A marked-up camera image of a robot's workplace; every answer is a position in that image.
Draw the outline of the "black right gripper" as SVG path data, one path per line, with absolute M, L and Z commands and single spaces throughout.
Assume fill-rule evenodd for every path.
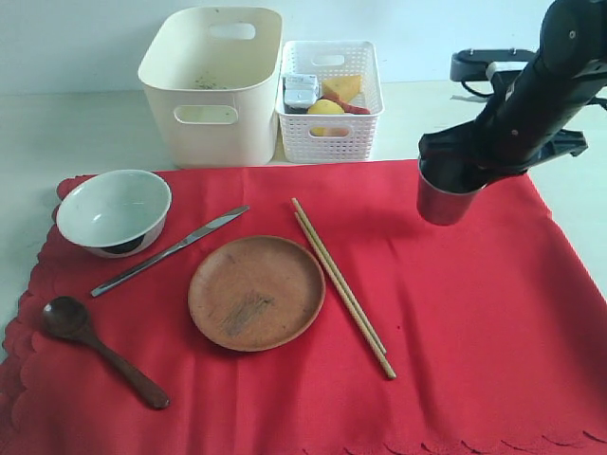
M 506 178 L 587 150 L 583 132 L 565 125 L 606 86 L 606 63 L 593 61 L 570 77 L 528 63 L 513 82 L 490 82 L 493 99 L 473 120 L 418 141 L 418 160 L 452 158 L 475 164 L 484 178 Z

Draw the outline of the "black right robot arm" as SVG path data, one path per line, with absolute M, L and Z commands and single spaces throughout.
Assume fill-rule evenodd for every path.
M 419 168 L 443 191 L 468 192 L 587 147 L 565 125 L 606 85 L 606 4 L 555 1 L 534 58 L 497 86 L 478 117 L 419 141 Z

